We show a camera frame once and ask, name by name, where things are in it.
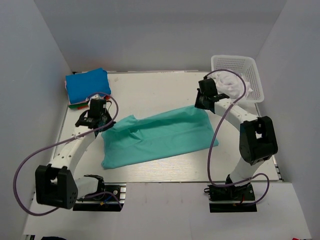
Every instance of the blue folded shirt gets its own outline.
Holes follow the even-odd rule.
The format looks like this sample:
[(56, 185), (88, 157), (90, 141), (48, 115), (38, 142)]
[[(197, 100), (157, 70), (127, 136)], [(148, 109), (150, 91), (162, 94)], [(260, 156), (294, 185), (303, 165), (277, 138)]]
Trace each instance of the blue folded shirt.
[(97, 92), (111, 94), (108, 73), (102, 68), (65, 76), (65, 88), (71, 105), (83, 103), (88, 96)]
[(144, 119), (131, 115), (102, 133), (102, 166), (114, 169), (207, 149), (213, 136), (208, 114), (194, 106)]

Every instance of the white backdrop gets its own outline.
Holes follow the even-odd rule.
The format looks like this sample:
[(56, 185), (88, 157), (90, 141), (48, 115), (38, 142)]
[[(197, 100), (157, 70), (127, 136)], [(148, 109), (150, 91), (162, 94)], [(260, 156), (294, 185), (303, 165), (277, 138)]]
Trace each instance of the white backdrop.
[(320, 239), (320, 1), (289, 0), (256, 58), (284, 179), (292, 182), (313, 239)]
[[(13, 194), (13, 177), (31, 152), (57, 138), (70, 69), (33, 0), (0, 1), (0, 238), (19, 240), (27, 214)], [(18, 179), (28, 207), (35, 169), (51, 153), (32, 158)]]
[(35, 0), (72, 71), (209, 70), (255, 58), (286, 0)]

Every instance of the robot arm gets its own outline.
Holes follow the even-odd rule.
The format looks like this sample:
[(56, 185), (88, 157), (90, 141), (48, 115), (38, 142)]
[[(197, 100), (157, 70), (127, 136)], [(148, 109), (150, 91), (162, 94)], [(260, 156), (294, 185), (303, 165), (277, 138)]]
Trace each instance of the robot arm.
[[(232, 101), (226, 94), (218, 94), (213, 79), (199, 81), (195, 107), (210, 110), (223, 116)], [(234, 105), (225, 119), (240, 132), (239, 151), (241, 158), (235, 169), (227, 176), (226, 184), (236, 183), (232, 187), (209, 186), (211, 200), (229, 201), (242, 199), (246, 191), (252, 191), (250, 181), (256, 170), (272, 155), (278, 152), (278, 145), (272, 120), (268, 116), (258, 117), (238, 105)]]
[[(85, 175), (74, 180), (73, 174), (87, 147), (96, 139), (99, 132), (91, 132), (77, 137), (90, 129), (96, 129), (112, 120), (106, 109), (106, 100), (93, 97), (90, 109), (81, 114), (75, 124), (75, 140), (64, 145), (62, 151), (48, 165), (40, 165), (35, 171), (36, 200), (39, 204), (71, 209), (76, 200), (91, 193), (104, 191), (103, 178)], [(105, 131), (115, 122), (101, 130)]]

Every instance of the white table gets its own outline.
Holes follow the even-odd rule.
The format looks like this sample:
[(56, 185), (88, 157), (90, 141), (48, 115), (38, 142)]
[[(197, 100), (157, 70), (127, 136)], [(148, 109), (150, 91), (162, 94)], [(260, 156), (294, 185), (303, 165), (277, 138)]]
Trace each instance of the white table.
[[(112, 96), (119, 104), (116, 121), (129, 115), (145, 118), (173, 109), (194, 105), (198, 81), (203, 79), (203, 72), (149, 72), (149, 73), (115, 73), (109, 74)], [(254, 104), (241, 105), (252, 114), (257, 113)], [(115, 105), (110, 114), (115, 114)], [(79, 115), (84, 111), (68, 109), (64, 121), (61, 140), (70, 138)], [(219, 116), (208, 112), (213, 129), (217, 126)], [(217, 135), (219, 146), (214, 147), (211, 156), (211, 176), (214, 181), (225, 181), (235, 168), (240, 158), (239, 132), (230, 123), (224, 121)], [(104, 170), (104, 141), (99, 134), (88, 147), (76, 167), (74, 177), (86, 174), (103, 176), (109, 183), (127, 182), (207, 182), (208, 149), (165, 159), (128, 165), (116, 169)], [(279, 180), (272, 159), (266, 161), (257, 172), (263, 172), (273, 181)]]
[[(28, 216), (24, 234), (67, 240), (291, 240), (311, 238), (291, 183), (273, 182), (257, 212), (210, 213), (206, 183), (128, 183), (121, 212), (59, 209)], [(266, 183), (253, 183), (256, 196)], [(34, 202), (31, 210), (49, 206)]]
[[(117, 119), (131, 114), (137, 118), (145, 118), (193, 105), (198, 81), (203, 75), (199, 72), (110, 74), (112, 95), (120, 107)], [(252, 114), (257, 114), (254, 104), (242, 107)], [(80, 113), (81, 110), (68, 109), (61, 139), (71, 136)], [(110, 114), (114, 113), (113, 105)], [(209, 118), (213, 128), (221, 119), (212, 113), (209, 113)], [(228, 122), (224, 122), (218, 140), (219, 146), (214, 147), (212, 151), (211, 175), (215, 181), (224, 181), (240, 157), (239, 133)], [(83, 155), (74, 177), (97, 174), (103, 176), (106, 182), (128, 182), (123, 210), (81, 212), (58, 209), (42, 217), (29, 215), (23, 234), (35, 235), (36, 240), (43, 236), (58, 236), (68, 240), (310, 238), (291, 183), (271, 182), (265, 199), (257, 205), (257, 212), (209, 213), (209, 200), (203, 193), (207, 186), (207, 183), (203, 182), (208, 181), (207, 154), (208, 150), (205, 149), (104, 170), (101, 167), (104, 142), (99, 136)], [(271, 159), (265, 162), (258, 172), (266, 173), (273, 181), (278, 180)], [(254, 182), (253, 188), (256, 197), (259, 198), (265, 191), (266, 183)], [(41, 213), (52, 207), (39, 205), (34, 199), (30, 209)]]

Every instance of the green towel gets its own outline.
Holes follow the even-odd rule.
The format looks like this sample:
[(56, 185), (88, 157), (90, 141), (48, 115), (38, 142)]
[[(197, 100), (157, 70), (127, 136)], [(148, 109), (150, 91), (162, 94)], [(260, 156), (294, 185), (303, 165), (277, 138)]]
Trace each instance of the green towel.
[(213, 136), (207, 113), (194, 106), (144, 119), (131, 115), (102, 133), (102, 166), (114, 169), (207, 149)]

